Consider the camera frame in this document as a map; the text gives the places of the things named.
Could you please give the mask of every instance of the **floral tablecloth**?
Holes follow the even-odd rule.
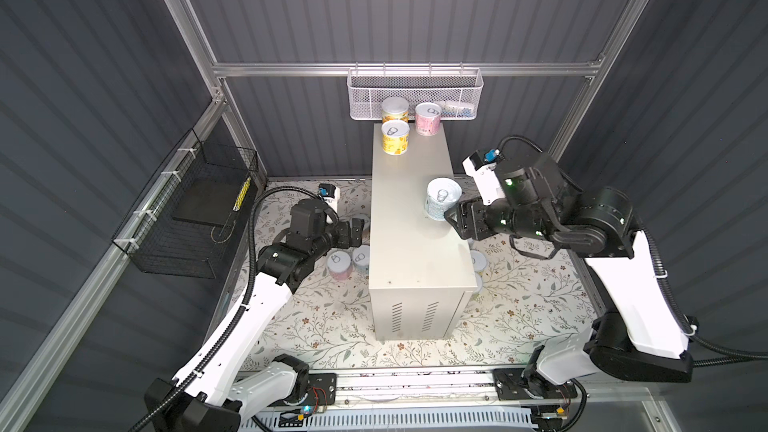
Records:
[[[479,196],[474,181],[457,178],[464,198]],[[271,182],[270,188],[294,185],[315,190],[318,182]],[[339,214],[370,214],[371,181],[339,181]],[[280,192],[264,201],[256,224],[256,250],[271,243],[290,222],[290,207],[303,196]],[[524,363],[543,341],[562,340],[588,327],[594,309],[560,251],[550,261],[523,257],[508,237],[496,235],[473,248],[485,254],[483,290],[470,301],[449,340],[377,341],[367,278],[358,273],[337,282],[319,260],[291,302],[273,317],[242,370],[259,370],[282,353],[314,369],[420,367]],[[518,246],[548,254],[540,241]],[[234,298],[245,288],[248,258],[240,270]]]

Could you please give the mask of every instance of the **can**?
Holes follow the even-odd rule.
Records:
[[[416,131],[422,136],[434,136],[440,130],[442,108],[434,102],[416,106]]]
[[[360,245],[352,250],[352,264],[355,270],[360,272],[363,277],[368,277],[368,270],[371,264],[371,248],[369,245]]]
[[[469,256],[472,257],[472,268],[475,272],[482,274],[485,268],[488,266],[488,260],[485,258],[485,254],[480,251],[471,250]]]
[[[382,124],[382,146],[390,156],[400,156],[408,150],[408,122],[390,120]]]
[[[475,291],[472,293],[472,300],[476,300],[480,292],[482,292],[482,277],[475,274]]]
[[[446,220],[446,210],[453,207],[462,196],[462,187],[452,178],[440,177],[427,185],[427,200],[424,210],[430,218]]]
[[[402,97],[389,97],[382,101],[382,122],[403,120],[408,122],[408,101]]]
[[[347,280],[352,276],[352,259],[343,250],[328,254],[326,270],[337,281]]]

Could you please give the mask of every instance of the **yellow can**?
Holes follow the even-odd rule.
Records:
[[[384,152],[390,156],[400,156],[408,150],[408,122],[389,120],[382,124],[382,142]]]
[[[382,101],[382,122],[403,120],[408,122],[408,101],[402,97],[389,97]]]

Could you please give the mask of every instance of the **white wire mesh basket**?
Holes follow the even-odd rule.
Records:
[[[483,82],[480,69],[379,66],[350,69],[346,84],[354,120],[381,120],[382,101],[389,97],[408,101],[411,120],[422,102],[440,105],[440,120],[472,120],[477,117]]]

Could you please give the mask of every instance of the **metal bracket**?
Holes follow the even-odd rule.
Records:
[[[517,378],[520,377],[524,369],[524,367],[500,368],[493,371],[494,387],[500,400],[535,399],[517,382]],[[572,383],[564,384],[563,388],[565,390],[561,391],[558,391],[554,386],[547,389],[547,393],[542,399],[561,399],[563,395],[571,399],[577,397],[576,387]]]
[[[643,408],[654,432],[680,432],[680,426],[666,400],[643,400]]]
[[[605,59],[605,52],[600,52],[600,54],[598,55],[598,58],[597,58],[597,59],[595,59],[595,60],[590,60],[590,61],[589,61],[589,62],[587,62],[587,63],[588,63],[588,64],[590,64],[590,65],[592,65],[592,66],[599,66],[601,63],[603,63],[603,60],[604,60],[604,59]]]
[[[307,395],[298,404],[288,405],[284,400],[275,400],[269,407],[303,407],[315,405],[315,395],[312,389],[317,389],[319,405],[333,405],[336,402],[336,374],[310,374],[310,386]]]
[[[346,77],[350,72],[359,76],[400,75],[418,72],[432,75],[462,75],[482,70],[488,77],[589,77],[600,71],[600,65],[590,62],[450,62],[450,63],[393,63],[393,62],[329,62],[329,63],[252,63],[216,62],[213,71],[219,78],[227,77]]]

